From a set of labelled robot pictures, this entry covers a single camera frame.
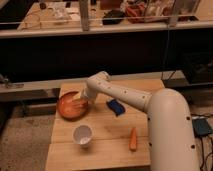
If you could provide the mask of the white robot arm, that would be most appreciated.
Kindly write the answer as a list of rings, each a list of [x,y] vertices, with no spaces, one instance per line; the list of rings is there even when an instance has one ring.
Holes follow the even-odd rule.
[[[99,93],[147,114],[151,171],[200,171],[192,119],[186,99],[162,88],[154,93],[113,84],[109,74],[87,78],[80,97],[95,101]]]

